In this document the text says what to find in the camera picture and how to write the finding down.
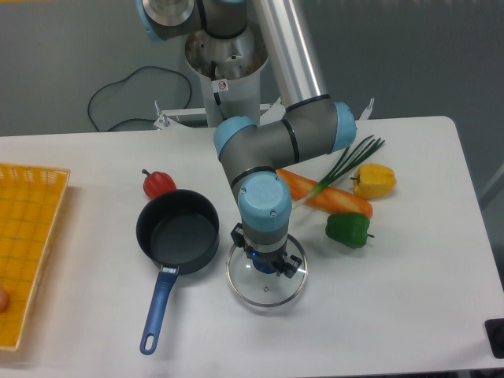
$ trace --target toy vegetable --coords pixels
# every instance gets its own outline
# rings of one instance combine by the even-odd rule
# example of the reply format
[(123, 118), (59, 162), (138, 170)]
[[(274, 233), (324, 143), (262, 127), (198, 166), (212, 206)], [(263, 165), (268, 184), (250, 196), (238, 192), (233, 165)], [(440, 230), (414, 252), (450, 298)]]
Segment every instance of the toy vegetable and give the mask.
[(350, 147), (347, 147), (339, 157), (334, 167), (332, 167), (332, 169), (329, 171), (329, 173), (325, 175), (325, 177), (319, 183), (317, 183), (317, 185), (315, 185), (315, 187), (313, 187), (313, 189), (311, 189), (310, 192), (307, 193), (303, 198), (296, 200), (296, 203), (292, 206), (292, 209), (295, 209), (296, 207), (302, 205), (310, 198), (323, 191), (335, 180), (343, 176), (345, 173), (349, 172), (351, 169), (354, 169), (375, 152), (377, 152), (385, 143), (385, 141), (381, 138), (372, 139), (373, 136), (374, 135), (370, 135), (367, 138), (364, 138), (349, 154), (348, 151), (350, 150)]
[(361, 213), (332, 214), (325, 226), (325, 235), (349, 248), (362, 248), (368, 241), (369, 218)]
[(352, 180), (355, 195), (367, 199), (388, 195), (397, 182), (392, 169), (373, 163), (361, 165)]
[(145, 191), (145, 194), (150, 199), (154, 199), (163, 193), (176, 189), (175, 182), (168, 173), (148, 173), (145, 169), (142, 169), (142, 173), (147, 175), (146, 179), (143, 181), (143, 191)]
[[(317, 185), (317, 181), (296, 175), (285, 169), (278, 169), (276, 174), (285, 180), (294, 201), (306, 196)], [(330, 214), (355, 212), (363, 213), (367, 217), (372, 216), (372, 206), (369, 202), (335, 187), (326, 187), (318, 195), (307, 199), (306, 204)]]

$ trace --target gray floor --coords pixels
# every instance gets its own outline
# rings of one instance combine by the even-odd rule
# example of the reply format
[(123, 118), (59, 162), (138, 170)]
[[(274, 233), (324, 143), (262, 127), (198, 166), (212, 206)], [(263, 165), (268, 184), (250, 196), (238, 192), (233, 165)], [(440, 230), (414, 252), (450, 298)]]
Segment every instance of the gray floor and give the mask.
[[(309, 0), (304, 7), (332, 97), (357, 115), (374, 97), (375, 118), (451, 117), (480, 193), (504, 162), (504, 2)], [(151, 43), (134, 2), (0, 4), (0, 135), (92, 132), (90, 97), (143, 65), (187, 74), (195, 88), (190, 107), (202, 106), (183, 43)], [(270, 68), (261, 81), (262, 101), (274, 101)], [(154, 99), (178, 109), (187, 95), (180, 78), (145, 72), (101, 95), (92, 111), (107, 129), (154, 117)], [(483, 211), (500, 266), (503, 213), (500, 193)]]

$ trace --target green onion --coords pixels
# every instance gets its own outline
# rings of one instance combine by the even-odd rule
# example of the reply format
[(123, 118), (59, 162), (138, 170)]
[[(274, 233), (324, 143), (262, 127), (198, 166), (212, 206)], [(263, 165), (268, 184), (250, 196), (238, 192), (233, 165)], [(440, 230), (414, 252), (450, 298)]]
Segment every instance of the green onion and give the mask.
[(350, 152), (350, 154), (348, 154), (350, 148), (347, 147), (339, 157), (334, 167), (332, 167), (332, 169), (329, 171), (329, 173), (325, 175), (325, 177), (321, 181), (319, 181), (319, 183), (311, 190), (310, 193), (294, 202), (292, 209), (295, 209), (296, 207), (302, 205), (313, 196), (318, 195), (326, 187), (334, 183), (338, 178), (354, 169), (355, 167), (359, 166), (363, 161), (377, 152), (385, 143), (385, 141), (381, 138), (373, 139), (373, 136), (374, 135), (370, 135), (367, 138), (363, 139), (352, 150), (352, 152)]

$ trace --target yellow bell pepper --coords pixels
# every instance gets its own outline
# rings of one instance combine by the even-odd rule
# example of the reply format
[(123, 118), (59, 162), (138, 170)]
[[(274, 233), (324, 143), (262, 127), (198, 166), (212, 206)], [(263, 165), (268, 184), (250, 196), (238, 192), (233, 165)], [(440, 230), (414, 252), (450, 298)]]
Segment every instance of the yellow bell pepper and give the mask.
[(388, 195), (397, 182), (392, 169), (374, 163), (361, 165), (352, 180), (355, 195), (366, 199)]

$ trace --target robotic arm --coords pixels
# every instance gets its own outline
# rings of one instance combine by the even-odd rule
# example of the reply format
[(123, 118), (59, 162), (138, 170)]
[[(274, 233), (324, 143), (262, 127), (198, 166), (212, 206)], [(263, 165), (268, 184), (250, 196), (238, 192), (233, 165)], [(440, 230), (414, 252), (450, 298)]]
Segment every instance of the robotic arm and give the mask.
[[(235, 245), (257, 270), (292, 277), (300, 263), (285, 250), (292, 200), (275, 171), (349, 146), (357, 129), (348, 106), (332, 102), (325, 88), (297, 2), (252, 2), (259, 28), (241, 0), (138, 5), (151, 38), (192, 33), (187, 61), (202, 81), (209, 126), (218, 125), (215, 147), (242, 218), (232, 233)], [(258, 127), (258, 75), (268, 56), (286, 112)]]

